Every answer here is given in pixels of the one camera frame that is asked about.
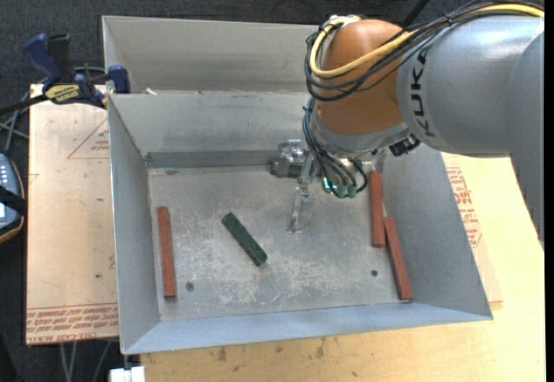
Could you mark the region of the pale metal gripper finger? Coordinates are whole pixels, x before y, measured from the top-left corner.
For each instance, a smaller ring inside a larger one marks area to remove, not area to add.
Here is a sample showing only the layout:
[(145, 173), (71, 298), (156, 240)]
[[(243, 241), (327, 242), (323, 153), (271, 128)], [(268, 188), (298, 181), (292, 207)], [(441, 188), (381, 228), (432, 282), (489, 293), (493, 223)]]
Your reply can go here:
[(288, 232), (295, 234), (302, 230), (302, 211), (304, 204), (304, 194), (300, 188), (296, 188), (293, 198), (293, 207), (291, 218), (288, 225)]
[(300, 197), (300, 228), (305, 229), (312, 219), (313, 199), (310, 196)]

